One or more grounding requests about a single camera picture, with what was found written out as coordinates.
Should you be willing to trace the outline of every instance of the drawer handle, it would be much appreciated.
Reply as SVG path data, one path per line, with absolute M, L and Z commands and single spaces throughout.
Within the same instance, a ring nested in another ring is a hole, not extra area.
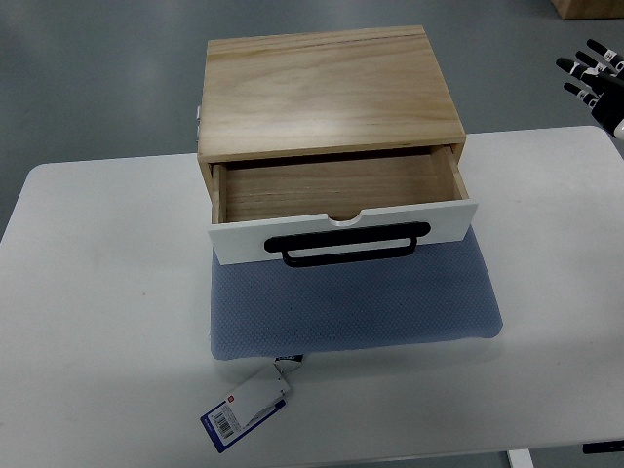
M 311 232 L 289 236 L 272 237 L 264 242 L 264 249 L 272 254 L 281 252 L 282 260 L 293 268 L 305 266 L 332 265 L 352 261 L 395 258 L 412 254 L 418 237 L 429 234 L 428 222 L 408 222 L 386 226 L 357 227 L 336 231 Z M 409 239 L 409 244 L 400 247 L 372 249 L 359 252 L 328 253 L 323 255 L 290 256 L 291 251 L 320 249 L 353 244 Z

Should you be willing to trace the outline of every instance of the wood grain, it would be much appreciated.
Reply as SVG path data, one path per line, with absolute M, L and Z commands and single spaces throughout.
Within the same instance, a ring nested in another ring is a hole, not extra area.
M 467 198 L 458 190 L 461 176 L 457 172 L 455 178 L 456 164 L 448 147 L 433 156 L 393 154 L 356 161 L 251 167 L 230 163 L 227 194 L 220 198 L 221 203 L 227 203 L 224 219 L 233 222 L 327 213 L 333 219 L 344 220 L 364 208 Z
M 222 164 L 213 165 L 213 224 L 225 222 L 227 215 L 227 170 Z
M 462 143 L 421 26 L 211 41 L 198 158 Z

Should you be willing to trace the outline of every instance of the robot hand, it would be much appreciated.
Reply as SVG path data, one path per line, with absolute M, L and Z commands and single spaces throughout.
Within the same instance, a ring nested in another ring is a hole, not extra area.
M 608 64 L 579 51 L 576 58 L 558 58 L 557 66 L 587 85 L 589 91 L 571 83 L 564 88 L 585 102 L 601 127 L 616 138 L 624 138 L 624 57 L 590 39 L 587 46 Z

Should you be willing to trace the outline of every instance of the blue cushion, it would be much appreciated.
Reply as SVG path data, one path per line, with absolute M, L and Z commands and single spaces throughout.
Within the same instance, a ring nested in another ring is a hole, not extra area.
M 309 268 L 213 258 L 215 358 L 490 338 L 500 312 L 475 234 L 412 255 Z

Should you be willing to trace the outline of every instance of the gray floor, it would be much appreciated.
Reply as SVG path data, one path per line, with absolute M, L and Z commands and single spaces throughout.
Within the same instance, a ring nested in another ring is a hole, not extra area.
M 555 59 L 588 38 L 624 52 L 624 20 L 562 21 L 550 0 L 0 0 L 0 235 L 39 164 L 195 151 L 208 40 L 401 24 L 424 25 L 468 133 L 593 125 Z M 624 466 L 580 446 L 532 453 L 539 468 Z

